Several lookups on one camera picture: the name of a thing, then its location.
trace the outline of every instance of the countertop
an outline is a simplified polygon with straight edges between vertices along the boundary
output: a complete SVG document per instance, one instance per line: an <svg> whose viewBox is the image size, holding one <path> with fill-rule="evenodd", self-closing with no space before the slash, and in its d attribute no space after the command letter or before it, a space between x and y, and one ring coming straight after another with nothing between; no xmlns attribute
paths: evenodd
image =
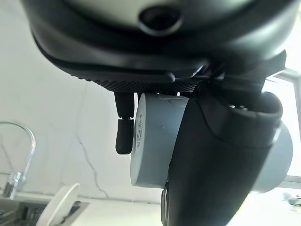
<svg viewBox="0 0 301 226"><path fill-rule="evenodd" d="M300 210L282 201L282 190L249 195L228 226L300 226ZM50 199L51 196L19 194L18 199ZM160 205L112 200L79 199L89 205L71 226L162 226Z"/></svg>

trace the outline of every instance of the stainless steel sink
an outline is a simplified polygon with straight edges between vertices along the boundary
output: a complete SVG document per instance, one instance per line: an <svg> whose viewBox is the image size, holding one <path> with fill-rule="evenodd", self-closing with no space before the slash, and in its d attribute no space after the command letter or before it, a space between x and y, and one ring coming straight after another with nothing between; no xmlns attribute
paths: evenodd
<svg viewBox="0 0 301 226"><path fill-rule="evenodd" d="M47 201L0 199L0 226L34 226L47 203ZM75 202L60 225L70 226L87 206L86 202Z"/></svg>

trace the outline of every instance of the barcode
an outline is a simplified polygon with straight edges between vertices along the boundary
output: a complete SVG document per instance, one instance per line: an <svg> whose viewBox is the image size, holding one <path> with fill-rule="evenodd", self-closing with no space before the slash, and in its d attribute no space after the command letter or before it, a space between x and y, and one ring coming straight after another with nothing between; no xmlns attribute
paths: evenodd
<svg viewBox="0 0 301 226"><path fill-rule="evenodd" d="M142 130L140 129L137 132L137 138L141 138L141 137L142 137Z"/></svg>

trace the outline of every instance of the textured black grip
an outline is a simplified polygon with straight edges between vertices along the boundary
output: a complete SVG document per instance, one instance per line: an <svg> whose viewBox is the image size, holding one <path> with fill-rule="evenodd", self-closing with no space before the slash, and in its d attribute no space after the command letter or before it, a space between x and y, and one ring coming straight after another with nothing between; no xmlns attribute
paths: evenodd
<svg viewBox="0 0 301 226"><path fill-rule="evenodd" d="M116 137L116 151L118 154L130 154L132 152L134 137L134 120L119 119Z"/></svg>

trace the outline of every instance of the round opening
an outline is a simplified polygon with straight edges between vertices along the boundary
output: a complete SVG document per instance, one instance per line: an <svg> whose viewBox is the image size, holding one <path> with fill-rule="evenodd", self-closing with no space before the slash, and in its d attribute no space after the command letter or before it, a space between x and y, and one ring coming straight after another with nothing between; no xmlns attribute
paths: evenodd
<svg viewBox="0 0 301 226"><path fill-rule="evenodd" d="M181 14L172 7L155 6L147 8L139 15L140 29L152 36L169 35L181 25Z"/></svg>

